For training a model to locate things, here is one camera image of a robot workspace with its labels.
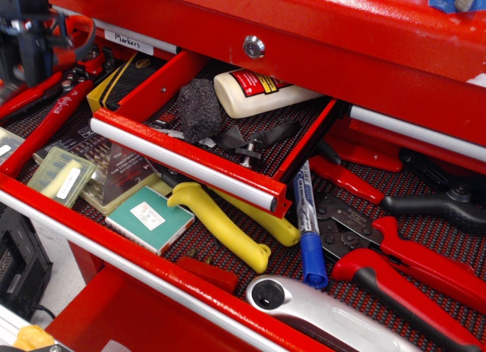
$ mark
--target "packaging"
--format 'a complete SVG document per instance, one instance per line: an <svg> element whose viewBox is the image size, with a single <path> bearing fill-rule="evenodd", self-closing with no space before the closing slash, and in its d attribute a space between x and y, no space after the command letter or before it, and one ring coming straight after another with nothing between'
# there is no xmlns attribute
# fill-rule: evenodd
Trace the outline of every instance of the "packaging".
<svg viewBox="0 0 486 352"><path fill-rule="evenodd" d="M88 94L91 111L120 108L119 102L165 63L160 58L137 52Z"/></svg>
<svg viewBox="0 0 486 352"><path fill-rule="evenodd" d="M157 255L194 220L193 213L180 206L167 206L167 198L149 187L142 187L105 218L107 225Z"/></svg>
<svg viewBox="0 0 486 352"><path fill-rule="evenodd" d="M246 118L323 96L247 69L216 75L214 90L231 118Z"/></svg>
<svg viewBox="0 0 486 352"><path fill-rule="evenodd" d="M145 185L159 180L147 160L132 150L111 143L86 126L49 144L33 154L42 163L52 148L62 148L96 165L93 178L81 197L103 214L108 214Z"/></svg>
<svg viewBox="0 0 486 352"><path fill-rule="evenodd" d="M27 186L71 208L95 167L89 160L53 147Z"/></svg>
<svg viewBox="0 0 486 352"><path fill-rule="evenodd" d="M0 127L0 164L22 144L24 139Z"/></svg>

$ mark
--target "white label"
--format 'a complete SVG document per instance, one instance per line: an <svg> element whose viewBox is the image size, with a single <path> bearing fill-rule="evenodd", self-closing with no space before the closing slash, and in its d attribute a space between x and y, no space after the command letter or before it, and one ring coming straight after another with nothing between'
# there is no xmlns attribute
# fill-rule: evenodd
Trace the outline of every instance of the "white label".
<svg viewBox="0 0 486 352"><path fill-rule="evenodd" d="M144 224L150 231L159 227L166 220L146 202L140 203L133 209L130 209L131 214L135 215L137 219Z"/></svg>
<svg viewBox="0 0 486 352"><path fill-rule="evenodd" d="M120 45L135 49L145 54L153 55L153 46L137 41L136 39L131 39L130 37L123 36L119 33L114 33L107 30L105 30L105 38L109 41L116 42Z"/></svg>
<svg viewBox="0 0 486 352"><path fill-rule="evenodd" d="M61 189L59 189L58 193L56 194L59 199L66 199L80 173L81 170L79 168L72 168L69 171L68 177L64 183L62 183Z"/></svg>
<svg viewBox="0 0 486 352"><path fill-rule="evenodd" d="M9 145L3 145L0 147L0 156L4 155L8 151L10 151L12 148Z"/></svg>

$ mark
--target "rubber drawer liner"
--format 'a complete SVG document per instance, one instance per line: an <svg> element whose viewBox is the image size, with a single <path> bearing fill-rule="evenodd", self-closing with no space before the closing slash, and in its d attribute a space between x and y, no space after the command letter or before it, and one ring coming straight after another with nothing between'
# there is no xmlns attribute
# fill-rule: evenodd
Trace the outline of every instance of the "rubber drawer liner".
<svg viewBox="0 0 486 352"><path fill-rule="evenodd" d="M237 67L230 64L214 60L197 75L197 78L212 81L217 74L235 70L236 68ZM286 122L297 121L300 124L301 129L294 136L280 141L271 147L262 149L260 151L262 157L260 161L252 159L253 161L251 164L253 171L272 177L279 170L279 167L286 156L302 139L305 132L311 128L312 124L316 121L317 117L319 117L329 101L330 97L322 97L241 119L230 118L220 106L221 126L219 134L225 133L232 127L237 126L243 139L248 140L249 136L254 132L263 132ZM156 114L151 116L150 120L146 121L145 124L150 125L153 119L156 119L165 113L178 117L179 108L177 106L177 96L170 99ZM181 131L181 122L174 120L170 123L167 129ZM241 162L244 157L234 152L227 152L218 146L210 148L208 146L200 145L199 143L194 144L194 146L198 146L201 149L205 149L208 152L236 163Z"/></svg>
<svg viewBox="0 0 486 352"><path fill-rule="evenodd" d="M43 112L45 110L40 109L29 117L20 118L15 122L5 125L5 128L21 137L26 137L36 127L43 116ZM70 118L68 123L63 126L52 140L65 135L73 128L84 126L90 116L91 113L88 106L82 105L76 115ZM427 193L432 191L407 170L402 170L400 173L395 174L356 164L344 163L343 165L386 195ZM20 173L18 180L26 184L36 169L36 163L30 160ZM316 192L325 191L333 193L372 219L385 215L385 212L377 206L360 200L345 190L341 190L320 178L316 178L314 175L313 181ZM215 196L214 193L211 194L237 226L244 230L257 243L267 244L270 247L272 255L266 270L267 274L285 275L297 279L302 278L299 245L294 247L282 246L252 219ZM103 214L96 211L81 198L78 198L73 210L104 225ZM289 210L288 218L290 220L292 220L294 215L293 210L293 208ZM478 277L486 279L486 266L484 265L486 259L486 237L467 234L445 221L430 216L401 216L398 217L398 221L399 232L402 236L424 244L444 256L469 264L473 267ZM196 221L175 244L164 252L162 257L176 262L180 257L186 256L192 249L197 250L198 259L205 260L208 257L212 257L215 266L234 272L239 277L239 284L234 295L239 299L243 299L245 289L248 283L256 276L256 273L220 244L199 221ZM329 273L332 266L330 262L327 263ZM463 324L479 340L483 343L486 341L486 334L484 333L486 316L431 290L408 276L405 277L413 282L417 288L426 293L434 302L438 303L452 317ZM423 335L412 329L407 322L399 318L392 310L389 310L377 299L353 284L346 281L335 282L331 279L324 292L333 295L365 315L377 319L388 328L409 338L423 350L441 350L433 341L429 341Z"/></svg>

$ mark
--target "marker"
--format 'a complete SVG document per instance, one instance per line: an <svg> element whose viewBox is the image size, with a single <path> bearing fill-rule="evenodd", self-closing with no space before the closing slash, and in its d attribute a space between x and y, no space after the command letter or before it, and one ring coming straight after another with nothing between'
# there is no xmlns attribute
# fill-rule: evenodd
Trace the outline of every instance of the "marker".
<svg viewBox="0 0 486 352"><path fill-rule="evenodd" d="M324 288L329 280L317 227L314 190L308 160L294 177L294 194L298 229L301 232L304 283L314 288Z"/></svg>

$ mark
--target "sanding sponge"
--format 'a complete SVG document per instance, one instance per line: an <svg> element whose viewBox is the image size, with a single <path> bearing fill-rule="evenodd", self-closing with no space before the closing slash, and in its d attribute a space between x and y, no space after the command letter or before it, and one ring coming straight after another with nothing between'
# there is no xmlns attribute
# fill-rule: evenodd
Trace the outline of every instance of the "sanding sponge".
<svg viewBox="0 0 486 352"><path fill-rule="evenodd" d="M196 143L218 133L221 111L211 80L193 79L183 86L177 105L186 142Z"/></svg>

